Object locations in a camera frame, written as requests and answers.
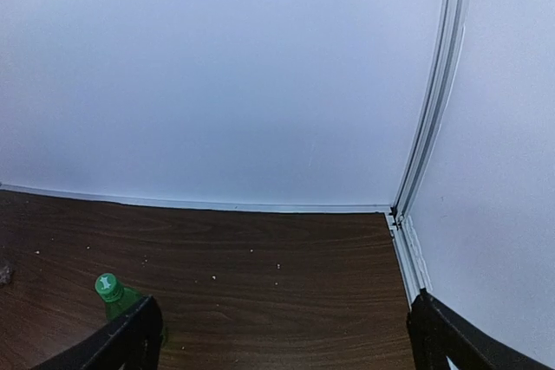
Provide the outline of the green bottle cap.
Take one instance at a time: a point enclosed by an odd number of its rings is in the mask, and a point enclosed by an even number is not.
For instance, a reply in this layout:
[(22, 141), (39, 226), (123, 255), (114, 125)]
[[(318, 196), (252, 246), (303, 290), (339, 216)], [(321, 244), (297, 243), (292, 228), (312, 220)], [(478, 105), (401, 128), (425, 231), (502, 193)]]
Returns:
[(106, 303), (118, 302), (123, 293), (123, 287), (112, 273), (104, 273), (96, 278), (95, 291)]

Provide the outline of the right aluminium frame post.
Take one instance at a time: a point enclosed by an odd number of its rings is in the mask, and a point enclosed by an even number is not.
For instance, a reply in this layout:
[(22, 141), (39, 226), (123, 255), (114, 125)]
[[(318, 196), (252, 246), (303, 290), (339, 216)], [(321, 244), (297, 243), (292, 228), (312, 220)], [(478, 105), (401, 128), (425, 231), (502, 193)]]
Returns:
[(437, 37), (421, 113), (392, 212), (397, 222), (408, 217), (432, 155), (451, 94), (466, 30), (470, 0), (442, 0)]

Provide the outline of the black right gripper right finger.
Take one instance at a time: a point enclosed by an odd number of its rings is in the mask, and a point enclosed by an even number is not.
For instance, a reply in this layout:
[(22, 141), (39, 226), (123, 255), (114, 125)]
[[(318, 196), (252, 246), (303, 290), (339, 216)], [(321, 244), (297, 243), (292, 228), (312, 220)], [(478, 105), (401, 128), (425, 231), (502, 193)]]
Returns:
[(417, 369), (546, 369), (547, 366), (480, 331), (427, 291), (407, 316)]

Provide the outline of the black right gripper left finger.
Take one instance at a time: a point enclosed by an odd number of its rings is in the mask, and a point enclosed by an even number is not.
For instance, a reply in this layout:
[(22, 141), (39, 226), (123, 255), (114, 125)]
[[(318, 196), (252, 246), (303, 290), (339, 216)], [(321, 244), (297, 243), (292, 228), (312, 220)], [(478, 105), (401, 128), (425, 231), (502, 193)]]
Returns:
[(38, 364), (36, 369), (156, 369), (163, 320), (154, 297), (144, 296), (86, 340)]

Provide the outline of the green plastic bottle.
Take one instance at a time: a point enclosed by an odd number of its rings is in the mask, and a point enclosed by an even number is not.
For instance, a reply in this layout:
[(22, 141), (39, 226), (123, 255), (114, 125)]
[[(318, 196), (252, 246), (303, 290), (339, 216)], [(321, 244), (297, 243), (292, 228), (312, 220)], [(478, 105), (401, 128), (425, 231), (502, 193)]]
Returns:
[(123, 293), (118, 302), (106, 303), (103, 301), (108, 321), (112, 321), (113, 319), (119, 317), (143, 297), (143, 294), (138, 290), (129, 288), (123, 283), (121, 283), (121, 285), (123, 287)]

